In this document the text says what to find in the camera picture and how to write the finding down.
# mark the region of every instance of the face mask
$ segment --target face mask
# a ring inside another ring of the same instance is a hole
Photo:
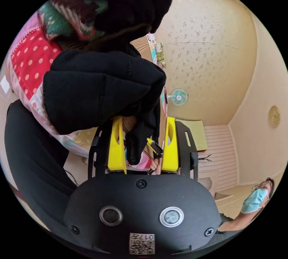
[[[247,214],[257,211],[261,203],[268,195],[267,189],[256,189],[244,202],[241,213]]]

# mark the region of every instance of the qr code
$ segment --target qr code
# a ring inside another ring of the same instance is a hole
[[[130,233],[130,254],[151,255],[155,254],[154,234]]]

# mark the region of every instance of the electric fan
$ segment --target electric fan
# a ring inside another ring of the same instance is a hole
[[[184,89],[178,88],[173,90],[171,95],[167,96],[167,99],[170,99],[176,106],[182,106],[188,101],[188,94]]]

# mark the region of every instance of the small yellow device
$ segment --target small yellow device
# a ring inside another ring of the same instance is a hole
[[[147,138],[147,145],[152,149],[152,151],[157,155],[158,158],[163,157],[162,148],[151,138]]]

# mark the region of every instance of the pink polka dot fabric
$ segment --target pink polka dot fabric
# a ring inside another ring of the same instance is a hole
[[[19,85],[30,101],[42,85],[44,74],[61,53],[57,43],[48,41],[42,29],[30,32],[11,54],[11,61]]]

